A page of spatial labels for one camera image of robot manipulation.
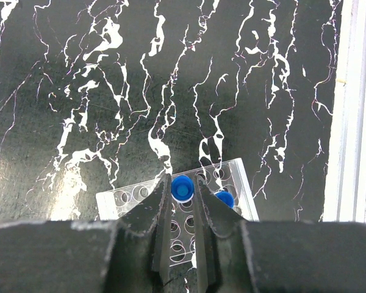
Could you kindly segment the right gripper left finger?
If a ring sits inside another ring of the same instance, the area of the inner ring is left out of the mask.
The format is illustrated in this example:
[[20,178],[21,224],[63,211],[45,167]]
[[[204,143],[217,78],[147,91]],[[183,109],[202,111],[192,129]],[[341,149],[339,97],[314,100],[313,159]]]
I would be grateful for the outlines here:
[[117,220],[0,223],[0,292],[166,292],[171,176]]

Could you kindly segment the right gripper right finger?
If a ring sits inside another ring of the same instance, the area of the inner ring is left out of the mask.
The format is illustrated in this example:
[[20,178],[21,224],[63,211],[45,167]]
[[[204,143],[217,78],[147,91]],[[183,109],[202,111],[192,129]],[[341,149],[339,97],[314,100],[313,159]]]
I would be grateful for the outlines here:
[[251,222],[201,177],[193,210],[200,292],[366,292],[366,224]]

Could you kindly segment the blue capped test tube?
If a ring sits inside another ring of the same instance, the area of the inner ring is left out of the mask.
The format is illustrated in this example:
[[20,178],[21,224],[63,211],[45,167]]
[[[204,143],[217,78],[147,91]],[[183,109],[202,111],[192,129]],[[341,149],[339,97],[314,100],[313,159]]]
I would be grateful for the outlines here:
[[233,208],[235,205],[234,197],[229,192],[222,190],[215,194],[215,196],[221,200],[224,204],[226,204],[229,208]]
[[178,203],[190,201],[194,194],[194,183],[186,175],[179,175],[171,182],[171,194]]

